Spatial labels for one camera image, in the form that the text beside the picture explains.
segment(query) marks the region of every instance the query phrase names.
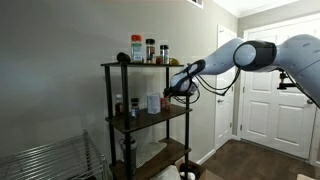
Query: wooden shelf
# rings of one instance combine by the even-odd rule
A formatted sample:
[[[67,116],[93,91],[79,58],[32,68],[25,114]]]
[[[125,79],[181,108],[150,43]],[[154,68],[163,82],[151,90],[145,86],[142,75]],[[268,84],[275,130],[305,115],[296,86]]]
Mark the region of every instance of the wooden shelf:
[[[150,161],[138,168],[136,174],[132,177],[133,180],[148,180],[191,151],[190,148],[184,149],[183,144],[171,138],[162,139],[160,142],[167,143],[167,146]],[[117,161],[115,166],[110,164],[110,169],[117,179],[127,179],[125,164],[122,161]]]
[[[121,64],[119,62],[101,64],[101,66],[113,66],[113,67],[121,67],[121,65],[127,65],[128,67],[183,67],[183,65],[171,65],[171,64],[145,64],[145,63]]]
[[[107,117],[106,121],[112,124],[120,132],[125,134],[125,133],[131,133],[131,132],[158,124],[160,122],[180,116],[190,111],[192,111],[192,109],[187,110],[185,107],[177,106],[174,104],[171,105],[170,111],[161,111],[159,114],[149,114],[147,112],[147,109],[141,109],[139,111],[138,118],[133,119],[130,117],[129,129],[125,129],[125,123],[124,123],[125,120],[123,116],[114,116],[113,118]]]

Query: wooden floor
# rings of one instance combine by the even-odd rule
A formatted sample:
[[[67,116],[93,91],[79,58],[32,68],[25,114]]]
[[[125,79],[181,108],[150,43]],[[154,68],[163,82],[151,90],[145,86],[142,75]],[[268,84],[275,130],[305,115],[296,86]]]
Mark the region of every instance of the wooden floor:
[[[296,180],[298,174],[320,179],[319,169],[302,160],[236,140],[228,141],[202,165],[225,180]]]

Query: red lid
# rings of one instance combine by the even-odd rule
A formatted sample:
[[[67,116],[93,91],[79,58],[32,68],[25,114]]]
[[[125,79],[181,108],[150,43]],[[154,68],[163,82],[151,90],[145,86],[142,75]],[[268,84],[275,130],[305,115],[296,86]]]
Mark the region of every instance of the red lid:
[[[131,41],[142,41],[142,38],[140,35],[133,34],[131,35]]]

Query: robotic arm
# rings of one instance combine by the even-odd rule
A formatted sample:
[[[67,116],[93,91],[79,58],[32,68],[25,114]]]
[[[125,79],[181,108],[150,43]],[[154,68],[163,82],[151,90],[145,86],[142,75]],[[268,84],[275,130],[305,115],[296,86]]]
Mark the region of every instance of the robotic arm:
[[[253,72],[284,70],[307,96],[320,104],[320,40],[310,35],[291,37],[278,46],[233,39],[175,74],[170,80],[170,92],[193,93],[198,87],[196,75],[218,75],[233,66]]]

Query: metal wire rack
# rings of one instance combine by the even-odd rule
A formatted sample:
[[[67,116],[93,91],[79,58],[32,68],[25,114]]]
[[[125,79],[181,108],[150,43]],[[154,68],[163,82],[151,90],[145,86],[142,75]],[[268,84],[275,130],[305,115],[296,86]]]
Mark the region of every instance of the metal wire rack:
[[[0,179],[107,179],[106,158],[88,132],[0,158]]]

